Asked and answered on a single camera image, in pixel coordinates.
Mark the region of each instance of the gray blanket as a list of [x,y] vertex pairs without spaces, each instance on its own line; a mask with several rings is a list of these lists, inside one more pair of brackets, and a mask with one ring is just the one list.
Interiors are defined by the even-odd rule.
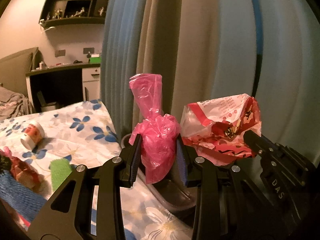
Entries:
[[32,114],[32,105],[24,95],[0,87],[0,121]]

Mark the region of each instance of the wall outlet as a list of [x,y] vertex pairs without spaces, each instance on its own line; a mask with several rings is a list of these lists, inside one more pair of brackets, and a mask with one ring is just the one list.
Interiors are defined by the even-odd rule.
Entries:
[[90,54],[94,53],[94,48],[83,48],[83,54],[88,54],[90,52]]
[[63,57],[66,55],[66,50],[65,49],[62,49],[62,50],[56,50],[54,52],[54,56],[55,57]]

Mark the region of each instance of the red object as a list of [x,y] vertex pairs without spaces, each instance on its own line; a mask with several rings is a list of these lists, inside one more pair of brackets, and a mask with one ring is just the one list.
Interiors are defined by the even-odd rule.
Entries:
[[26,128],[24,133],[30,136],[30,138],[33,140],[35,145],[37,145],[38,142],[40,142],[42,140],[42,135],[41,135],[39,129],[31,123],[28,125],[28,127]]
[[29,227],[31,225],[30,222],[28,222],[22,215],[18,214],[18,217],[21,218],[21,220],[23,221],[23,223]]
[[142,135],[141,160],[146,167],[146,183],[161,181],[171,169],[180,125],[170,114],[161,115],[162,76],[137,74],[130,78],[130,88],[145,118],[134,128],[129,143]]
[[10,172],[16,181],[30,189],[40,184],[39,174],[28,163],[14,156],[10,157],[10,160],[12,162]]
[[243,141],[247,130],[261,136],[258,103],[246,94],[188,104],[181,119],[184,144],[218,166],[255,157]]

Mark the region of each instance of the wall shelf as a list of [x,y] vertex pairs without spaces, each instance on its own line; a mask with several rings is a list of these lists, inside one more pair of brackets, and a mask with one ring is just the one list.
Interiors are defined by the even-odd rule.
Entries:
[[[40,15],[44,19],[43,28],[68,24],[104,24],[109,0],[46,0]],[[60,18],[53,18],[60,9]],[[76,12],[84,9],[81,16],[72,17]]]

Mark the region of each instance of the cup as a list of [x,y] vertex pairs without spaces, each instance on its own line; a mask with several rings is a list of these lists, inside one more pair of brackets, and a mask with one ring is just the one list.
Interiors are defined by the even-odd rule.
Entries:
[[37,121],[31,120],[20,141],[26,149],[32,151],[43,137],[44,130],[42,126]]

